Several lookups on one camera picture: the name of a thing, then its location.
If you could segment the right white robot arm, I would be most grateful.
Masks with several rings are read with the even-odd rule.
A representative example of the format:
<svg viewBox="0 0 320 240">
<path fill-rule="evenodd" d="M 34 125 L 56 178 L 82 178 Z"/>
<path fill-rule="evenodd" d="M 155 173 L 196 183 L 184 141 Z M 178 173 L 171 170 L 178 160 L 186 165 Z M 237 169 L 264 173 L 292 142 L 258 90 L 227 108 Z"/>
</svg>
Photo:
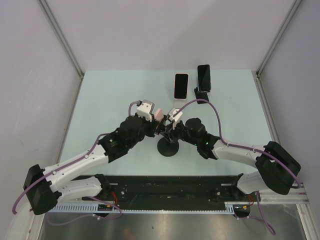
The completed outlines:
<svg viewBox="0 0 320 240">
<path fill-rule="evenodd" d="M 241 173 L 230 188 L 231 196 L 237 201 L 266 189 L 287 195 L 301 170 L 301 165 L 277 142 L 256 146 L 224 143 L 221 137 L 208 133 L 199 118 L 190 118 L 186 122 L 162 121 L 157 131 L 167 145 L 179 141 L 189 143 L 206 160 L 230 160 L 255 168 L 256 172 Z"/>
</svg>

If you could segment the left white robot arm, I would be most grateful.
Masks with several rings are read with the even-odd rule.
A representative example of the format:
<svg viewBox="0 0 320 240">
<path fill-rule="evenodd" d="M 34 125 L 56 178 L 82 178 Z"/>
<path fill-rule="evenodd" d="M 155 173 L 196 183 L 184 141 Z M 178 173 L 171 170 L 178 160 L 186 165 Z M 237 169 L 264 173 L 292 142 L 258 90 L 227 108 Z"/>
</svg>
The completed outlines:
<svg viewBox="0 0 320 240">
<path fill-rule="evenodd" d="M 113 132 L 102 133 L 93 146 L 63 163 L 41 168 L 38 164 L 29 168 L 23 184 L 23 195 L 27 197 L 35 215 L 52 210 L 62 200 L 94 197 L 105 200 L 111 188 L 107 178 L 96 174 L 78 180 L 83 172 L 113 161 L 128 154 L 145 137 L 153 138 L 163 129 L 165 116 L 146 118 L 140 113 L 128 116 Z"/>
</svg>

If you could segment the pink phone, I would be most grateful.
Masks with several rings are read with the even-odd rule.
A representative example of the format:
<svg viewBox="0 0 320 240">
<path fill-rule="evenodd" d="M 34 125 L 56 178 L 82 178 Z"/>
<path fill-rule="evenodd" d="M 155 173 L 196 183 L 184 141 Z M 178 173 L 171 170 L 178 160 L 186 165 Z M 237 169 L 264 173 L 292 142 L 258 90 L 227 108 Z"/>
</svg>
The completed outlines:
<svg viewBox="0 0 320 240">
<path fill-rule="evenodd" d="M 164 119 L 164 113 L 161 108 L 158 108 L 154 113 L 154 120 L 160 123 Z"/>
</svg>

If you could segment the black round-base phone stand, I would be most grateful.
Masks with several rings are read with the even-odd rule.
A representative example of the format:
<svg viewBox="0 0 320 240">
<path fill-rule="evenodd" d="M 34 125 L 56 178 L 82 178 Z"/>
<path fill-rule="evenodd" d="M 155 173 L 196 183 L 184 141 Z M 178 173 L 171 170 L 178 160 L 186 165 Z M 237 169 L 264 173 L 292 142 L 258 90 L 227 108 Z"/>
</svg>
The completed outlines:
<svg viewBox="0 0 320 240">
<path fill-rule="evenodd" d="M 179 147 L 170 147 L 167 139 L 165 139 L 163 136 L 157 143 L 157 150 L 164 157 L 174 156 L 179 151 Z"/>
</svg>

